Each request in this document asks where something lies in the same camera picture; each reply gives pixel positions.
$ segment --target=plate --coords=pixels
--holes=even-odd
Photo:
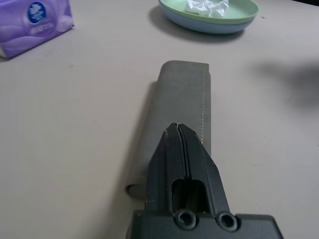
[[[188,28],[194,31],[204,32],[204,33],[214,33],[214,34],[235,33],[245,29],[254,20],[252,19],[249,22],[241,23],[241,24],[215,24],[215,23],[197,21],[191,18],[187,18],[167,9],[162,4],[160,4],[160,6],[162,10],[164,11],[164,14],[166,15],[166,17],[170,19],[171,21],[185,28]]]
[[[229,0],[229,9],[223,18],[200,16],[185,12],[187,0],[159,0],[165,6],[178,15],[215,24],[242,24],[253,20],[258,13],[258,5],[251,0]]]

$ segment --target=leather wallet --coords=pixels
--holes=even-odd
[[[168,61],[162,66],[129,171],[126,188],[129,195],[139,199],[145,197],[149,161],[171,123],[183,123],[194,130],[211,155],[210,106],[208,64]]]

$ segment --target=tissue box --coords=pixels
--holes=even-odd
[[[73,26],[69,0],[0,0],[0,56],[20,54]]]

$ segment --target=plastic bag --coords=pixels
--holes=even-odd
[[[223,17],[229,9],[229,1],[187,0],[186,12],[207,17]]]

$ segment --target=black plastic object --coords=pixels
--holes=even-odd
[[[283,239],[272,216],[230,213],[215,163],[183,124],[164,131],[149,163],[146,195],[128,239]]]

